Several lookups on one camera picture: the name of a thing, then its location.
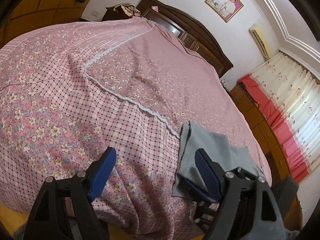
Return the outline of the grey pants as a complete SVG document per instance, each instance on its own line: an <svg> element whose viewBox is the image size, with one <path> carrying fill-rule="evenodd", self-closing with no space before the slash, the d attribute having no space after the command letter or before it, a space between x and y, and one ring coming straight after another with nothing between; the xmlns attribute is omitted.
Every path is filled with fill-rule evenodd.
<svg viewBox="0 0 320 240"><path fill-rule="evenodd" d="M195 163L195 153L199 149L203 149L210 160L218 163L225 172L240 167L257 177L265 178L263 171L251 157L247 146L233 146L226 135L210 132L190 121L181 129L178 169L172 186L172 196L191 199L189 190L183 185L183 178L192 182L204 193L209 193Z"/></svg>

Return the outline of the wooden cabinet under window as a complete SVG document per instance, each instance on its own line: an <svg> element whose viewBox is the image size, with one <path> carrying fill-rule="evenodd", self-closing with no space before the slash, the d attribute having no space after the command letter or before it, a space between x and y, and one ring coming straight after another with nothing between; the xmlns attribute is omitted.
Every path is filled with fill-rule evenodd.
<svg viewBox="0 0 320 240"><path fill-rule="evenodd" d="M267 123L267 119L259 110L258 103L250 96L242 83L237 84L230 95L238 110L244 115L250 129L260 145L271 170L272 186L280 187L282 183L286 189L295 187L295 183L287 180L291 175L284 151Z"/></svg>

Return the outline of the pink floral bedspread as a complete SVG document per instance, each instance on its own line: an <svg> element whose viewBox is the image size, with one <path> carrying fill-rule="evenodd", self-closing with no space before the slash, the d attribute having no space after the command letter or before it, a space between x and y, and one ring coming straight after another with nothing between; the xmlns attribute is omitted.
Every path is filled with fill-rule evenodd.
<svg viewBox="0 0 320 240"><path fill-rule="evenodd" d="M52 25L1 49L1 204L29 213L45 178L116 165L93 207L136 239L191 239L193 202L172 196L190 120L267 160L214 69L145 18Z"/></svg>

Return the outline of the cream and red curtain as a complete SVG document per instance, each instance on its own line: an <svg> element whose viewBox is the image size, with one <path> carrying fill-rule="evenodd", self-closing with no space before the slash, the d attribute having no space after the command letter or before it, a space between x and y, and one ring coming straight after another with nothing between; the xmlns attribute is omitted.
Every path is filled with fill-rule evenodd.
<svg viewBox="0 0 320 240"><path fill-rule="evenodd" d="M282 52L239 83L258 103L285 151L294 180L300 183L319 167L319 83Z"/></svg>

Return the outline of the dark wooden headboard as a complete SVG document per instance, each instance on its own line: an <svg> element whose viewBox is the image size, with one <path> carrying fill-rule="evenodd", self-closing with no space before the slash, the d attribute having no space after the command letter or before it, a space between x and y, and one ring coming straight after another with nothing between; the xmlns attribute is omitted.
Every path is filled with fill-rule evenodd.
<svg viewBox="0 0 320 240"><path fill-rule="evenodd" d="M137 9L143 17L167 28L186 48L201 55L219 77L233 68L211 32L193 16L158 0L141 0Z"/></svg>

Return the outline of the dark nightstand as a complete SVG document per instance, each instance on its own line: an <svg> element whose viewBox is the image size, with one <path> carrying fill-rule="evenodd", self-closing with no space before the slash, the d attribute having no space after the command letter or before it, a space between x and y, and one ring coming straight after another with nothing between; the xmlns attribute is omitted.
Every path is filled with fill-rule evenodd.
<svg viewBox="0 0 320 240"><path fill-rule="evenodd" d="M118 7L107 7L106 12L102 18L103 21L114 21L114 20L127 20L131 18L127 14L125 14L124 10L121 6Z"/></svg>

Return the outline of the framed wedding photo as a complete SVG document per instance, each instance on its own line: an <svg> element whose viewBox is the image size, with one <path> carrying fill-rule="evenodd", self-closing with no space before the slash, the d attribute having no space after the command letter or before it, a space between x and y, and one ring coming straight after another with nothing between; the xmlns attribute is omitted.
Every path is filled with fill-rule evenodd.
<svg viewBox="0 0 320 240"><path fill-rule="evenodd" d="M240 0L205 0L226 23L233 18L244 5Z"/></svg>

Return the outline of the yellow wooden wardrobe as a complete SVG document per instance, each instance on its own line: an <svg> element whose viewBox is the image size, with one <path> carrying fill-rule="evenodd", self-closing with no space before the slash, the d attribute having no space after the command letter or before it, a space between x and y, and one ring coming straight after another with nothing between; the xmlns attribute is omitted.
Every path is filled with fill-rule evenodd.
<svg viewBox="0 0 320 240"><path fill-rule="evenodd" d="M1 26L1 47L29 31L79 21L89 0L22 0Z"/></svg>

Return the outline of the clothes pile on nightstand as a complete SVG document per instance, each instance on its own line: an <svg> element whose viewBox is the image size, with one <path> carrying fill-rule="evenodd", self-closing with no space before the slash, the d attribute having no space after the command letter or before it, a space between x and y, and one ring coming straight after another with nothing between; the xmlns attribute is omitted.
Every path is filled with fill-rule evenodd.
<svg viewBox="0 0 320 240"><path fill-rule="evenodd" d="M113 11L121 13L129 18L141 17L141 12L130 3L121 3L113 7Z"/></svg>

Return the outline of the wall air conditioner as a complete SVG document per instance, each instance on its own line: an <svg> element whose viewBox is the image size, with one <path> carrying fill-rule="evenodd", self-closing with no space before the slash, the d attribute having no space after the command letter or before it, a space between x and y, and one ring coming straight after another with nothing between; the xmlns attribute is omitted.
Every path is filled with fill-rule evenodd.
<svg viewBox="0 0 320 240"><path fill-rule="evenodd" d="M262 28L257 24L253 24L248 31L253 37L253 40L255 41L257 46L259 47L263 58L266 61L269 60L272 57L273 50Z"/></svg>

